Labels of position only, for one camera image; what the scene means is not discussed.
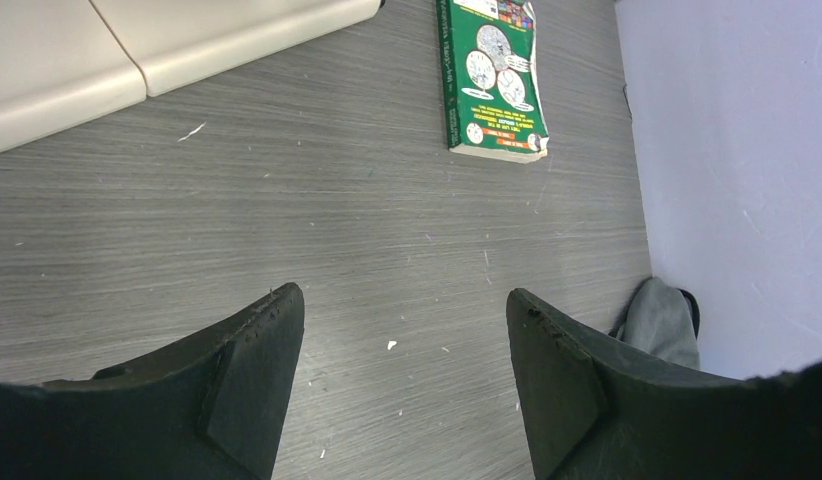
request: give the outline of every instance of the book spine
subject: book spine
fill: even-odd
[[[461,143],[458,121],[458,82],[452,45],[452,0],[437,0],[440,60],[443,74],[443,109],[446,114],[446,141],[449,148]]]

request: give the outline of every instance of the lavender wall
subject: lavender wall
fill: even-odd
[[[652,267],[706,371],[822,358],[822,0],[621,0]]]

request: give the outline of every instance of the gray cloth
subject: gray cloth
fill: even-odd
[[[647,280],[635,294],[615,337],[662,360],[700,368],[688,301],[658,277]]]

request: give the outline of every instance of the green book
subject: green book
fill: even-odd
[[[437,0],[449,149],[528,163],[546,156],[529,2]]]

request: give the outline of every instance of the wood-grain vinyl floor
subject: wood-grain vinyl floor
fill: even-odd
[[[295,281],[276,478],[530,478],[508,291],[607,329],[650,274],[613,3],[535,3],[528,166],[446,151],[428,0],[0,154],[0,380],[86,378]]]

